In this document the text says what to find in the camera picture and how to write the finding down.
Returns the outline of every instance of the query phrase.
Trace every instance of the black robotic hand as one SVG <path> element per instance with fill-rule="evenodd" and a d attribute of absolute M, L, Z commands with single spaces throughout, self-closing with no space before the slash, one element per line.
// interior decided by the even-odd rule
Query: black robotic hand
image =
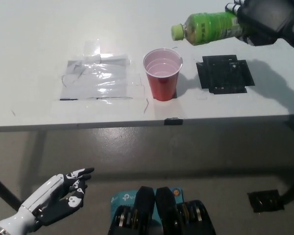
<path fill-rule="evenodd" d="M 294 0 L 234 0 L 225 7 L 250 33 L 239 39 L 264 46 L 283 38 L 294 47 Z"/>

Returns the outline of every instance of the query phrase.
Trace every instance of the green bottle cap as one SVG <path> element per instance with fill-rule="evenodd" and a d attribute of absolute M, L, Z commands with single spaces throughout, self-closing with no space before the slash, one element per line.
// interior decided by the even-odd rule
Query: green bottle cap
<path fill-rule="evenodd" d="M 171 28 L 171 35 L 174 41 L 183 40 L 184 39 L 183 25 L 181 24 L 173 25 Z"/>

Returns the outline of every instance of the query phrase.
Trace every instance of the white robotic hand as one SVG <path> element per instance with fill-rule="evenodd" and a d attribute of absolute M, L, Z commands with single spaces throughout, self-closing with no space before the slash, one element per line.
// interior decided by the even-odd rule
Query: white robotic hand
<path fill-rule="evenodd" d="M 23 202 L 14 216 L 0 221 L 0 234 L 25 235 L 73 214 L 83 207 L 85 181 L 93 171 L 87 168 L 52 176 Z M 69 192 L 73 194 L 63 198 Z"/>

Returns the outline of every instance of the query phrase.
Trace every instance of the gray floor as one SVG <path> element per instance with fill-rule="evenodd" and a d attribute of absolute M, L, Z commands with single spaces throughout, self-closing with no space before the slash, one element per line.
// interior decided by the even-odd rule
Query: gray floor
<path fill-rule="evenodd" d="M 0 133 L 0 180 L 22 199 L 56 173 L 90 166 L 84 208 L 36 234 L 105 235 L 111 196 L 145 185 L 202 200 L 219 235 L 294 235 L 294 201 L 255 214 L 246 195 L 294 182 L 294 133 L 281 123 Z M 0 220 L 12 214 L 0 199 Z"/>

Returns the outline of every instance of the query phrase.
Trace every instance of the clear plastic bag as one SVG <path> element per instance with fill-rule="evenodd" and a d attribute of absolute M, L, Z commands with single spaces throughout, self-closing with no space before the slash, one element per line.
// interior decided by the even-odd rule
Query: clear plastic bag
<path fill-rule="evenodd" d="M 95 54 L 99 51 L 93 41 L 87 42 L 82 58 L 68 62 L 62 76 L 61 99 L 144 97 L 140 76 L 128 56 Z"/>

